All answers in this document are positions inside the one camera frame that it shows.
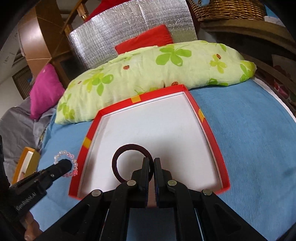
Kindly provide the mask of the left hand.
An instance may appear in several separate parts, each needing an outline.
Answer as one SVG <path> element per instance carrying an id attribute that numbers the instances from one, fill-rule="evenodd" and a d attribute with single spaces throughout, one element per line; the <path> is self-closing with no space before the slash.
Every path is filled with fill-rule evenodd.
<path id="1" fill-rule="evenodd" d="M 26 229 L 24 234 L 24 239 L 26 241 L 33 241 L 43 233 L 43 231 L 40 229 L 39 223 L 34 219 L 31 212 L 28 212 L 21 219 L 21 224 Z"/>

